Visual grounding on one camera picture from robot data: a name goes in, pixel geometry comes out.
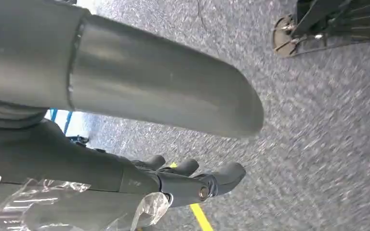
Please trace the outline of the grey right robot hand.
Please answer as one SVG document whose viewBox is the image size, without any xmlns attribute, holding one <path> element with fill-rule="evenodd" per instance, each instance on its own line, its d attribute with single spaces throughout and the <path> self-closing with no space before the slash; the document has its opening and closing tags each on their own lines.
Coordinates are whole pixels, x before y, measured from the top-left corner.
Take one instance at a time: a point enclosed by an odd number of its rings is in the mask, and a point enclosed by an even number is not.
<svg viewBox="0 0 370 231">
<path fill-rule="evenodd" d="M 264 121 L 230 64 L 62 1 L 0 0 L 0 231 L 136 231 L 246 174 L 88 148 L 45 118 L 51 108 L 233 138 Z"/>
</svg>

